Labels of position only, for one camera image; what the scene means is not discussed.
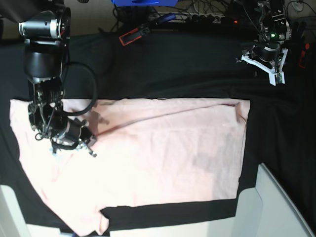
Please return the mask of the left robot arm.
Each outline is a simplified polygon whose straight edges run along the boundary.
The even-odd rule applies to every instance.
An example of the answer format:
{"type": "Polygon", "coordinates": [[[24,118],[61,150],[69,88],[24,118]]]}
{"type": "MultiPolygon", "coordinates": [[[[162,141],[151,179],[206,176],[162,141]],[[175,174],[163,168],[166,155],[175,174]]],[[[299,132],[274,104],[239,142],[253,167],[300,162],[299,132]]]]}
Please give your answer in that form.
{"type": "Polygon", "coordinates": [[[243,10],[258,38],[241,45],[242,55],[236,59],[266,72],[271,85],[285,83],[283,66],[291,39],[291,28],[284,14],[281,0],[243,0],[243,10]]]}

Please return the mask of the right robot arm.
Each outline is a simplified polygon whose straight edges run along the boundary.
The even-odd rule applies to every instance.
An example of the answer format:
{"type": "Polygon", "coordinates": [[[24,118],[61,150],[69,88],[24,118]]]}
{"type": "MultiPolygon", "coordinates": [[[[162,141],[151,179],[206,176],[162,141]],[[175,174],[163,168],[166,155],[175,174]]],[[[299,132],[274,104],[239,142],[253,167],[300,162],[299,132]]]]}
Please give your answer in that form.
{"type": "Polygon", "coordinates": [[[91,149],[96,137],[86,120],[86,114],[97,100],[95,73],[85,64],[69,60],[71,10],[62,0],[47,0],[38,14],[19,23],[19,33],[25,38],[24,71],[31,87],[28,105],[30,126],[35,139],[48,139],[55,153],[60,150],[91,149]],[[69,66],[86,70],[92,82],[91,102],[81,111],[66,112],[63,108],[64,83],[62,72],[69,66]]]}

